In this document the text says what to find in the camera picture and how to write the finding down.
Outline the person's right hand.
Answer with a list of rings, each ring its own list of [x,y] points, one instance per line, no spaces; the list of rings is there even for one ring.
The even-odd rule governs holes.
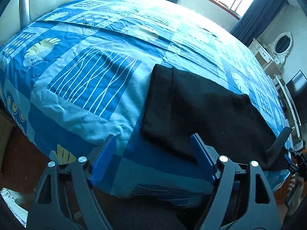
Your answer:
[[[304,179],[300,177],[298,173],[292,175],[290,183],[288,185],[288,192],[292,192],[296,185],[298,186],[298,188],[295,190],[294,195],[292,196],[291,203],[288,204],[288,210],[286,213],[287,217],[291,217],[299,207],[301,196],[304,190]]]

